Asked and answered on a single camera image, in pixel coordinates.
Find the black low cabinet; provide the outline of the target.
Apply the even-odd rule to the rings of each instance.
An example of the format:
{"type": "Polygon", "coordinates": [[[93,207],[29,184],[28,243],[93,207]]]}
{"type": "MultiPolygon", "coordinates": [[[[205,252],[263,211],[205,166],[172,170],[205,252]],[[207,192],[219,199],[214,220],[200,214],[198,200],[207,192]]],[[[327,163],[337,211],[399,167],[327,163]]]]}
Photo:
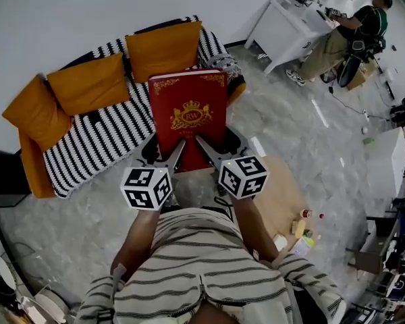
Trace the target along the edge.
{"type": "Polygon", "coordinates": [[[15,207],[29,194],[21,152],[0,151],[0,208],[15,207]]]}

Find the orange sofa with patterned cover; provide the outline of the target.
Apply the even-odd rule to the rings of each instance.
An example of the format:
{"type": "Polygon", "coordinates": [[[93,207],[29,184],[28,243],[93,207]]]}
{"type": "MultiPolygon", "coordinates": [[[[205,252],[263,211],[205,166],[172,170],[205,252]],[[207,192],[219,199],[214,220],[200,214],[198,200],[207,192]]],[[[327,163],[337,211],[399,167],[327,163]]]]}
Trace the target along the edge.
{"type": "MultiPolygon", "coordinates": [[[[157,30],[162,26],[198,21],[200,21],[198,15],[186,16],[153,25],[134,34],[157,30]]],[[[124,63],[124,60],[129,60],[126,47],[125,38],[117,38],[114,42],[77,58],[61,70],[117,53],[124,54],[122,59],[124,63]]],[[[221,69],[226,70],[227,106],[231,105],[246,88],[242,69],[236,59],[213,32],[204,26],[200,31],[196,54],[196,65],[190,69],[221,65],[221,69]]],[[[81,185],[130,155],[155,131],[147,82],[137,84],[131,65],[123,64],[122,67],[125,70],[124,78],[130,100],[77,114],[70,131],[55,146],[43,153],[46,170],[58,198],[69,198],[81,185]]]]}

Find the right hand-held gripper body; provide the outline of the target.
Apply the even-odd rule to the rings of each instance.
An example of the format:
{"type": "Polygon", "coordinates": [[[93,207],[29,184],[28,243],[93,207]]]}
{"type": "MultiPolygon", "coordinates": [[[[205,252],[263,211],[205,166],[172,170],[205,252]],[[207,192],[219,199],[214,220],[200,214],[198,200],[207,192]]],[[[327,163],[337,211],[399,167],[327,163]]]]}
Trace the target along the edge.
{"type": "Polygon", "coordinates": [[[269,170],[262,159],[249,148],[238,154],[210,152],[210,162],[220,194],[227,192],[235,199],[254,197],[263,191],[269,178],[269,170]]]}

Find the yellow snack bag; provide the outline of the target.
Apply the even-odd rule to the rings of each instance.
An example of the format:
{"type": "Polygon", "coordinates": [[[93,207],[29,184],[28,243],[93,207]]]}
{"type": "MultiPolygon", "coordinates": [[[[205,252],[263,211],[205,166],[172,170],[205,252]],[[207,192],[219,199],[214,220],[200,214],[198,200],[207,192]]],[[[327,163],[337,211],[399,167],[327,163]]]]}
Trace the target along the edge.
{"type": "Polygon", "coordinates": [[[303,236],[305,228],[305,219],[294,220],[291,226],[291,234],[294,235],[295,239],[300,239],[303,236]]]}

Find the cardboard box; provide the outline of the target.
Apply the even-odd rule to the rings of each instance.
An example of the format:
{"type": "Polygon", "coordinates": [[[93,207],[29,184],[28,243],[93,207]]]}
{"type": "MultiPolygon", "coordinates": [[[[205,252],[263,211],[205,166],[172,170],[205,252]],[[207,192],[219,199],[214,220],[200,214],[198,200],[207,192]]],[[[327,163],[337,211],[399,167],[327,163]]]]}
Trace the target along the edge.
{"type": "Polygon", "coordinates": [[[361,63],[352,81],[346,86],[348,91],[352,91],[362,86],[368,78],[377,71],[377,63],[374,59],[368,63],[361,63]]]}

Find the person's striped shirt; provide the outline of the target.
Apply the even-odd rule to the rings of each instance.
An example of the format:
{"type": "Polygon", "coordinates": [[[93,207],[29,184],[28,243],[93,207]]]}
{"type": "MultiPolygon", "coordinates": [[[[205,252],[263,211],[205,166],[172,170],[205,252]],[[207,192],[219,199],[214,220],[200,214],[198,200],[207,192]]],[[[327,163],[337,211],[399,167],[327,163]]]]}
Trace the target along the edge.
{"type": "Polygon", "coordinates": [[[75,324],[189,324],[204,302],[239,324],[340,324],[347,309],[305,258],[260,262],[226,215],[189,208],[160,217],[150,257],[128,281],[92,281],[75,324]]]}

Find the person's left forearm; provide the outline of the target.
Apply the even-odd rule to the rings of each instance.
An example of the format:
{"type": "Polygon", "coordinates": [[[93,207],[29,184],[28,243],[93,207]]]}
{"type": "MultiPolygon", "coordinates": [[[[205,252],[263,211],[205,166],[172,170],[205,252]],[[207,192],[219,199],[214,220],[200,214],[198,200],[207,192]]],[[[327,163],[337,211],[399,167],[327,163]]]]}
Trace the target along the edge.
{"type": "Polygon", "coordinates": [[[158,211],[138,211],[124,243],[111,264],[111,273],[119,265],[126,269],[121,276],[123,282],[128,282],[131,276],[149,258],[158,220],[158,211]]]}

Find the oval wooden coffee table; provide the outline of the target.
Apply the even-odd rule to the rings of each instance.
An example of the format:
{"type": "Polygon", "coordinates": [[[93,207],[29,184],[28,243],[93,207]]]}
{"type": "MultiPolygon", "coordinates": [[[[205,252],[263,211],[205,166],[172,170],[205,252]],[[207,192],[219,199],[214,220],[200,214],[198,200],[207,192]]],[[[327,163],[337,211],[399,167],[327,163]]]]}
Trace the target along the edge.
{"type": "Polygon", "coordinates": [[[287,246],[279,253],[285,257],[298,241],[292,233],[293,222],[302,219],[300,213],[308,205],[290,168],[280,157],[265,156],[262,161],[269,178],[264,190],[255,196],[254,204],[270,238],[285,236],[287,246]]]}

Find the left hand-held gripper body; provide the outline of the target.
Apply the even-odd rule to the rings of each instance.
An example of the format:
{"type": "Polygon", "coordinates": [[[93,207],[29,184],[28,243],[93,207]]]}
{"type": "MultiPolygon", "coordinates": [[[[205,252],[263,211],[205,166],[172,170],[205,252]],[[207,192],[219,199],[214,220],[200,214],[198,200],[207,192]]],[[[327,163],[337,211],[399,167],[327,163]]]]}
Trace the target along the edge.
{"type": "Polygon", "coordinates": [[[176,205],[172,176],[175,169],[162,163],[148,165],[143,160],[133,160],[124,170],[120,190],[131,209],[160,211],[176,205]]]}

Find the person's right forearm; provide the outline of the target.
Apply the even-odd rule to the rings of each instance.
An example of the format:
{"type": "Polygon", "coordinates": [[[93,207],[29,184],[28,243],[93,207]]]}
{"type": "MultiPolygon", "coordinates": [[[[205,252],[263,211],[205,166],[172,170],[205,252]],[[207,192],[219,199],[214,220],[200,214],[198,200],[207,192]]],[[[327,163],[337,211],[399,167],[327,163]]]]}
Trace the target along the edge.
{"type": "Polygon", "coordinates": [[[251,198],[230,197],[244,245],[249,252],[256,251],[260,261],[273,262],[278,256],[273,238],[266,230],[263,218],[251,198]]]}

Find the white block table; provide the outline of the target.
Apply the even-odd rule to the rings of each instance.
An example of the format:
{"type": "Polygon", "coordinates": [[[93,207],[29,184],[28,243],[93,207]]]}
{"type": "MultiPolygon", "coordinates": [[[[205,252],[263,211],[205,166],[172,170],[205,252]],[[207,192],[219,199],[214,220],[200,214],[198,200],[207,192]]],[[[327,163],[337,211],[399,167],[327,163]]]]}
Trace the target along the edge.
{"type": "Polygon", "coordinates": [[[405,170],[405,135],[394,128],[369,138],[364,146],[368,181],[375,198],[396,198],[405,170]]]}

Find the white desk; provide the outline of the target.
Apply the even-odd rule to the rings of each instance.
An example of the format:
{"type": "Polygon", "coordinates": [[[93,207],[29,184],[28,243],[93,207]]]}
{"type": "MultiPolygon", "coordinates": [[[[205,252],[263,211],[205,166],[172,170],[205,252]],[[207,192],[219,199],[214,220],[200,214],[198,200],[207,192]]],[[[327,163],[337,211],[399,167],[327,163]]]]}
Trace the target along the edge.
{"type": "Polygon", "coordinates": [[[279,65],[307,57],[336,26],[315,3],[307,7],[294,0],[269,0],[244,47],[256,43],[261,48],[270,60],[267,75],[279,65]]]}

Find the white yellow magazine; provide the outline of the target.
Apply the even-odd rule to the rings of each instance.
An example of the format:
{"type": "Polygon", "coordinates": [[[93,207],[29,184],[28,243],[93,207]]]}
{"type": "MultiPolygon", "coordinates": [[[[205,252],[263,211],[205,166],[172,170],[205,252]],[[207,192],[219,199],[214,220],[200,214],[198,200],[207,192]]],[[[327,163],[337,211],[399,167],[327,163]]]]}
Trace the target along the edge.
{"type": "Polygon", "coordinates": [[[302,236],[290,249],[290,253],[305,257],[314,246],[315,241],[312,238],[302,236]]]}

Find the orange cushion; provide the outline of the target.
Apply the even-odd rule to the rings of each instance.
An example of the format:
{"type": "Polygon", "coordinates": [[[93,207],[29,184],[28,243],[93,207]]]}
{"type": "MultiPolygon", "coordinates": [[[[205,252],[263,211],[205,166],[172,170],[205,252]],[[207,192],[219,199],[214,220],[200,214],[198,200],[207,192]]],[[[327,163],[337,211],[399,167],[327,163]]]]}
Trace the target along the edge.
{"type": "Polygon", "coordinates": [[[126,37],[134,81],[175,73],[197,63],[201,22],[186,22],[126,37]]]}
{"type": "Polygon", "coordinates": [[[80,115],[129,100],[122,55],[116,53],[47,75],[67,115],[80,115]]]}
{"type": "Polygon", "coordinates": [[[35,141],[42,152],[55,146],[73,123],[72,118],[58,107],[39,74],[8,105],[2,116],[35,141]]]}

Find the red gold-printed book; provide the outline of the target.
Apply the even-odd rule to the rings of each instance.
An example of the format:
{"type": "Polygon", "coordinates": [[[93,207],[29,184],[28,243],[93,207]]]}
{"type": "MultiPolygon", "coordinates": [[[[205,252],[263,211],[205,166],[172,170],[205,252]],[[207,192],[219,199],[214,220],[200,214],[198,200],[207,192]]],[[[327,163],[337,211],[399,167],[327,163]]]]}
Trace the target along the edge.
{"type": "Polygon", "coordinates": [[[161,156],[168,158],[185,140],[178,172],[209,168],[195,136],[218,152],[224,149],[227,74],[215,68],[151,76],[148,89],[161,156]]]}

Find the white tissue pack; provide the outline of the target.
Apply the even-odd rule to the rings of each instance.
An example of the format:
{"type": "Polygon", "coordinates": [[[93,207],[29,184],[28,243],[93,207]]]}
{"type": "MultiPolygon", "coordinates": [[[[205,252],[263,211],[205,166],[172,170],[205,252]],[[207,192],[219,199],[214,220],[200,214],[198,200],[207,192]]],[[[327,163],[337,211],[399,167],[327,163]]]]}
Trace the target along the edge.
{"type": "Polygon", "coordinates": [[[283,251],[288,246],[288,239],[282,234],[276,234],[273,242],[278,252],[283,251]]]}

